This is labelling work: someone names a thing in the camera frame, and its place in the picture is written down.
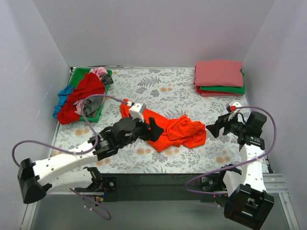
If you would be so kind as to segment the orange t shirt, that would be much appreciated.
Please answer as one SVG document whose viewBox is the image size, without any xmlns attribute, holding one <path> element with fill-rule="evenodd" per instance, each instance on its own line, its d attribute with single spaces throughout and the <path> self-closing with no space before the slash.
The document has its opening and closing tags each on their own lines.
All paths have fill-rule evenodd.
<svg viewBox="0 0 307 230">
<path fill-rule="evenodd" d="M 156 142 L 147 141 L 159 153 L 171 146 L 180 147 L 183 145 L 187 148 L 195 148 L 204 145 L 206 142 L 205 124 L 200 121 L 191 121 L 186 115 L 168 119 L 152 110 L 145 109 L 143 116 L 146 123 L 152 117 L 157 125 L 164 129 Z"/>
</svg>

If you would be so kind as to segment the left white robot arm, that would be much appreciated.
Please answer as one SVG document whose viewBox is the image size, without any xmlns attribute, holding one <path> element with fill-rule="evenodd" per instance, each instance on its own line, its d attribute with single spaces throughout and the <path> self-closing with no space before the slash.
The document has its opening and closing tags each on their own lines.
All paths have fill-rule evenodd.
<svg viewBox="0 0 307 230">
<path fill-rule="evenodd" d="M 124 117 L 70 153 L 38 161 L 31 161 L 29 158 L 21 161 L 17 178 L 23 202 L 31 204 L 48 193 L 70 188 L 89 188 L 96 192 L 102 186 L 99 173 L 91 172 L 90 169 L 78 173 L 74 169 L 113 156 L 119 149 L 139 138 L 156 142 L 163 132 L 164 129 L 152 117 L 148 123 L 137 118 Z"/>
</svg>

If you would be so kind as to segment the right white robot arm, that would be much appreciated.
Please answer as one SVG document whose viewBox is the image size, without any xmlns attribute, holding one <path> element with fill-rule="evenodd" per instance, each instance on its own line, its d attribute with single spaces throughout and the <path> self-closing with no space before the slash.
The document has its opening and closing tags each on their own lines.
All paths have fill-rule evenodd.
<svg viewBox="0 0 307 230">
<path fill-rule="evenodd" d="M 240 169 L 231 169 L 201 178 L 204 192 L 226 192 L 216 195 L 216 202 L 224 207 L 224 217 L 259 230 L 274 205 L 273 196 L 267 193 L 262 173 L 262 163 L 258 159 L 264 153 L 265 143 L 260 137 L 267 117 L 251 112 L 247 121 L 238 120 L 238 112 L 219 116 L 207 129 L 216 138 L 220 129 L 223 134 L 232 133 L 238 137 L 239 153 L 242 161 L 253 160 Z"/>
</svg>

